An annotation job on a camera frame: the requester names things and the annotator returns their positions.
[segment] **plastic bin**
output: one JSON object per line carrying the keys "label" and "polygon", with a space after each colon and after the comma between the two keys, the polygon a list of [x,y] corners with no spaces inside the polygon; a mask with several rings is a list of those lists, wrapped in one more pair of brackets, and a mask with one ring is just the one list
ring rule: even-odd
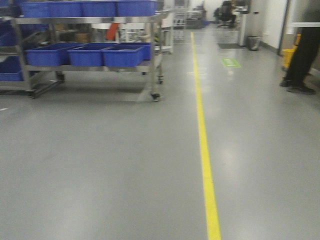
{"label": "plastic bin", "polygon": [[49,18],[49,2],[24,2],[21,4],[25,18]]}
{"label": "plastic bin", "polygon": [[119,0],[117,11],[119,17],[152,16],[156,13],[156,0]]}
{"label": "plastic bin", "polygon": [[104,64],[108,67],[135,67],[143,61],[144,46],[113,46],[103,49]]}
{"label": "plastic bin", "polygon": [[[20,6],[21,3],[26,2],[27,0],[14,0],[13,4]],[[0,0],[0,7],[9,7],[9,1],[8,0]]]}
{"label": "plastic bin", "polygon": [[81,1],[51,1],[49,15],[51,18],[82,17]]}
{"label": "plastic bin", "polygon": [[143,60],[151,60],[152,58],[151,42],[122,42],[118,46],[143,46]]}
{"label": "plastic bin", "polygon": [[10,47],[17,44],[16,34],[13,28],[8,25],[0,26],[0,46]]}
{"label": "plastic bin", "polygon": [[0,81],[23,81],[18,56],[9,56],[5,61],[0,62]]}
{"label": "plastic bin", "polygon": [[116,1],[82,1],[84,17],[115,17]]}
{"label": "plastic bin", "polygon": [[82,46],[81,43],[56,43],[50,46],[26,50],[26,58],[33,66],[59,66],[70,64],[68,50]]}
{"label": "plastic bin", "polygon": [[115,43],[89,43],[81,47],[68,50],[73,66],[103,66],[102,49],[114,46]]}

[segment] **yellow floor line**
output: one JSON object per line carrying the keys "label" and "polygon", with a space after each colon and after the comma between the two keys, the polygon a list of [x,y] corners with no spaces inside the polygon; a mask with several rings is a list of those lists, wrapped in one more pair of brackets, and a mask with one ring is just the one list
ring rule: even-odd
{"label": "yellow floor line", "polygon": [[201,153],[201,164],[202,164],[202,177],[203,177],[203,188],[204,188],[204,200],[205,200],[205,213],[206,213],[206,224],[208,240],[221,240],[219,217],[215,196],[215,187],[212,177],[210,155],[207,140],[206,121],[203,107],[203,100],[201,94],[201,85],[199,78],[199,67],[197,51],[195,46],[194,33],[191,32],[191,43],[193,53],[193,70],[196,90],[196,106],[197,106],[197,117],[198,117],[198,128],[200,138],[200,153]]}

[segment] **green floor sign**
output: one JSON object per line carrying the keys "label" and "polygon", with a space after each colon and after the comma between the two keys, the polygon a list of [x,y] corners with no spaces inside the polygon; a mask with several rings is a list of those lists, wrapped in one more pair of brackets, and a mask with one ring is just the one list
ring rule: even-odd
{"label": "green floor sign", "polygon": [[241,65],[234,58],[222,58],[222,63],[227,68],[241,68]]}

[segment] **yellow mop bucket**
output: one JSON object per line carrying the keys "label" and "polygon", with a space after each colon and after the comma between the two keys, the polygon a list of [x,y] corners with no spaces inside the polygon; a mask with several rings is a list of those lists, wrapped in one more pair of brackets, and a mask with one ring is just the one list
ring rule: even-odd
{"label": "yellow mop bucket", "polygon": [[299,45],[300,39],[301,39],[301,34],[297,34],[293,48],[287,48],[287,49],[282,50],[282,52],[283,52],[283,66],[282,67],[284,70],[289,68],[292,56],[294,55],[294,52],[296,51],[297,46]]}
{"label": "yellow mop bucket", "polygon": [[292,56],[294,55],[295,49],[283,49],[283,67],[285,69],[289,68]]}

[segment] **stainless steel rack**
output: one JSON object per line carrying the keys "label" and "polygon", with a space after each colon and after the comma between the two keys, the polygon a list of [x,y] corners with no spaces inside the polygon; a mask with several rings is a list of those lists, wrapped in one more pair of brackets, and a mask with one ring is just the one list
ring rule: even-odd
{"label": "stainless steel rack", "polygon": [[6,90],[15,90],[15,91],[28,91],[34,93],[43,92],[48,88],[48,85],[44,85],[43,87],[38,87],[39,81],[45,74],[45,72],[40,72],[31,75],[31,73],[26,68],[25,56],[24,56],[24,47],[30,43],[40,43],[48,37],[49,32],[35,32],[28,37],[23,38],[22,33],[20,31],[20,27],[15,22],[15,16],[20,11],[18,6],[13,5],[13,1],[9,0],[8,7],[0,7],[0,17],[5,17],[7,20],[11,20],[11,25],[15,30],[17,35],[17,45],[15,46],[0,46],[0,55],[5,56],[18,56],[21,65],[21,71],[23,76],[23,81],[0,81],[0,91]]}
{"label": "stainless steel rack", "polygon": [[[15,89],[15,90],[25,90],[29,92],[29,98],[34,99],[38,95],[44,93],[48,89],[61,84],[64,82],[64,71],[90,71],[90,72],[141,72],[143,74],[150,73],[151,80],[151,91],[150,95],[152,99],[157,102],[160,97],[158,92],[158,84],[163,83],[163,73],[162,73],[162,31],[161,24],[162,19],[168,16],[168,11],[158,12],[153,16],[124,16],[124,17],[48,17],[48,18],[14,18],[12,19],[12,26],[14,27],[19,45],[16,46],[15,50],[17,55],[20,57],[22,74],[24,82],[1,82],[1,89]],[[135,67],[107,67],[107,66],[72,66],[72,65],[61,65],[61,66],[31,66],[27,65],[25,61],[24,51],[22,44],[24,40],[22,39],[20,25],[23,24],[49,24],[49,30],[51,35],[51,41],[54,43],[56,38],[55,24],[103,24],[103,23],[151,23],[158,24],[158,36],[159,36],[159,51],[158,54],[155,52],[155,39],[152,37],[151,41],[151,52],[152,58],[149,61],[143,61],[140,65]],[[151,35],[155,35],[155,30],[151,27]],[[0,53],[2,50],[14,54],[13,48],[0,48]],[[41,74],[47,72],[55,72],[56,80],[48,84],[45,88],[36,88],[41,74],[36,74],[30,77],[30,71],[40,71]]]}

